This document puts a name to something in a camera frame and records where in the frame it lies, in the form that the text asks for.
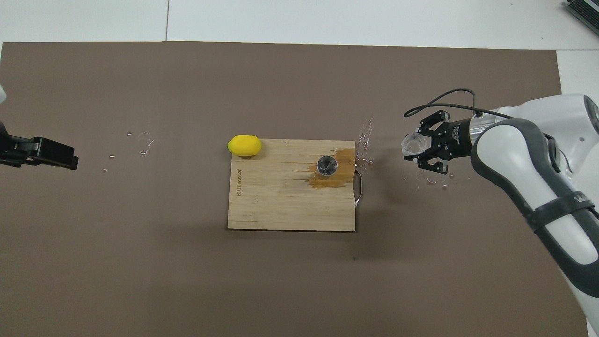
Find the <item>cutting board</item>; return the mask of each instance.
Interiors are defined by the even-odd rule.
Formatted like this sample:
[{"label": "cutting board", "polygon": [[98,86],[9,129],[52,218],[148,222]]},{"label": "cutting board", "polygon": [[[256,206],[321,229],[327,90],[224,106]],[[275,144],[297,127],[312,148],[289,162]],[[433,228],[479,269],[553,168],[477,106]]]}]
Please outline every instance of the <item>cutting board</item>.
[{"label": "cutting board", "polygon": [[[231,158],[228,228],[355,231],[355,142],[261,139],[253,157]],[[316,163],[330,155],[332,176]]]}]

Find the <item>brown mat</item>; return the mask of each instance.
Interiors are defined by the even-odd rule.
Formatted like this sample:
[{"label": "brown mat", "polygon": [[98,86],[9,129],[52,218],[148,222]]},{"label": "brown mat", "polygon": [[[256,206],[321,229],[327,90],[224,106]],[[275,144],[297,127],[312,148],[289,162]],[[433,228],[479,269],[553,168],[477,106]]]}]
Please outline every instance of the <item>brown mat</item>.
[{"label": "brown mat", "polygon": [[[2,336],[585,336],[507,196],[467,158],[442,182],[400,150],[421,118],[403,111],[446,90],[472,88],[491,109],[559,94],[555,52],[184,42],[2,52],[8,132],[80,157],[77,171],[0,167]],[[232,136],[356,140],[371,114],[356,233],[226,229]],[[143,131],[155,140],[146,156]]]}]

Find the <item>yellow lemon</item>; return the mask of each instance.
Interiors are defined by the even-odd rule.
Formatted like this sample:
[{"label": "yellow lemon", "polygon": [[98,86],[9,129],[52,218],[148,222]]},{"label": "yellow lemon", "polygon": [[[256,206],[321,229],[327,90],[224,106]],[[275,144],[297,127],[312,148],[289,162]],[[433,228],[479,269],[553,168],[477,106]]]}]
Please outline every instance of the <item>yellow lemon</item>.
[{"label": "yellow lemon", "polygon": [[262,149],[262,142],[256,136],[239,134],[233,137],[226,147],[239,157],[255,156]]}]

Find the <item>velcro strap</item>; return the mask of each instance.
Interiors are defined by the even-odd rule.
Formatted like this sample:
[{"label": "velcro strap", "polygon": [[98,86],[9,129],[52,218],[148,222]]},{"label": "velcro strap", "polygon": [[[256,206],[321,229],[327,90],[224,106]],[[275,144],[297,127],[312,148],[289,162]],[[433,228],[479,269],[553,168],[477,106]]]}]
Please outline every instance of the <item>velcro strap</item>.
[{"label": "velcro strap", "polygon": [[537,207],[534,211],[526,215],[526,220],[531,229],[536,232],[546,224],[561,218],[564,215],[571,214],[575,210],[594,207],[592,201],[580,191],[562,195],[557,199]]}]

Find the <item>wet stain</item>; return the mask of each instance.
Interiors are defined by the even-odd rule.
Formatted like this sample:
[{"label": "wet stain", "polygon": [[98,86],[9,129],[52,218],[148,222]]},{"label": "wet stain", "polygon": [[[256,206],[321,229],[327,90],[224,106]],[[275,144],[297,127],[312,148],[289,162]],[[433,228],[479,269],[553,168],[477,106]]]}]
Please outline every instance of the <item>wet stain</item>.
[{"label": "wet stain", "polygon": [[335,154],[330,155],[337,160],[338,169],[332,176],[323,176],[316,171],[316,163],[308,169],[312,178],[308,183],[313,188],[343,187],[347,183],[353,182],[353,172],[355,170],[356,153],[354,149],[339,149]]}]

